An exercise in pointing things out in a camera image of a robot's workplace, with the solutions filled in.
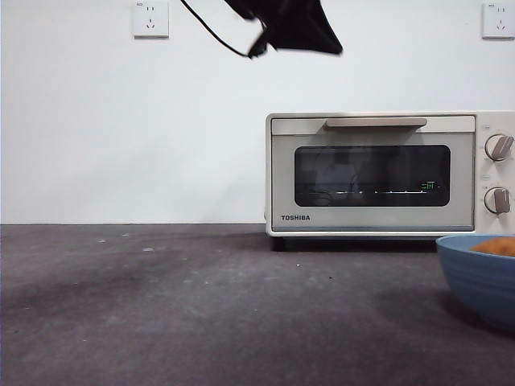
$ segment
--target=gray floor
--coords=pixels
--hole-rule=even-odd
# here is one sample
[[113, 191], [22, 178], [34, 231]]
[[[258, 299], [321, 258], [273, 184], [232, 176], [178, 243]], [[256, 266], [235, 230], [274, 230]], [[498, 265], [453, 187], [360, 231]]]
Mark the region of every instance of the gray floor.
[[2, 227], [2, 384], [513, 385], [433, 244], [261, 225]]

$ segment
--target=toaster oven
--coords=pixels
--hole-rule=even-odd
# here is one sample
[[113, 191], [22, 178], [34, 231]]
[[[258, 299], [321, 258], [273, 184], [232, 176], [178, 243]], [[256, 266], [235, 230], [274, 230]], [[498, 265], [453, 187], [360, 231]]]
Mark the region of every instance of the toaster oven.
[[514, 137], [513, 111], [270, 114], [266, 232], [515, 233]]

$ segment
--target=black cable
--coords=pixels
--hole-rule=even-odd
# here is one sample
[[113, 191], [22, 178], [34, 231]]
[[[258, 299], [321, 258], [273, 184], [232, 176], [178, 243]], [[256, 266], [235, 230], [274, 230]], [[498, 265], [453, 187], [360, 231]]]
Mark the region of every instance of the black cable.
[[187, 8], [187, 10], [189, 10], [192, 13], [192, 15], [196, 17], [196, 19], [200, 22], [200, 24], [202, 24], [204, 26], [204, 28], [206, 30], [208, 30], [208, 32], [213, 36], [213, 38], [218, 40], [219, 43], [221, 43], [223, 46], [227, 47], [229, 50], [231, 50], [232, 52], [234, 52], [235, 54], [237, 54], [239, 56], [243, 56], [245, 58], [249, 57], [247, 54], [243, 54], [243, 53], [239, 52], [238, 50], [232, 48], [225, 41], [223, 41], [220, 37], [218, 37], [218, 35], [211, 28], [209, 28], [208, 24], [206, 24], [206, 22], [187, 4], [187, 2], [185, 2], [184, 0], [180, 0], [180, 2], [183, 3], [183, 5]]

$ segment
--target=blue bowl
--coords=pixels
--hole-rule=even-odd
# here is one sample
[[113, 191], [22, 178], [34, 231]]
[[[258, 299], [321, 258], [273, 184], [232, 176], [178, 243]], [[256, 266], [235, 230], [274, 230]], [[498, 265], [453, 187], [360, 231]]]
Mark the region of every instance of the blue bowl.
[[463, 304], [485, 322], [515, 331], [515, 257], [469, 250], [493, 237], [499, 236], [447, 236], [436, 240], [440, 264], [452, 292]]

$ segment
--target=oven window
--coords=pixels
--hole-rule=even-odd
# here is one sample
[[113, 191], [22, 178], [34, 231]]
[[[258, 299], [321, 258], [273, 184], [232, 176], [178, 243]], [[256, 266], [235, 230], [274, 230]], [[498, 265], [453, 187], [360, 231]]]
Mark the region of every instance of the oven window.
[[444, 207], [450, 199], [447, 146], [300, 147], [300, 207]]

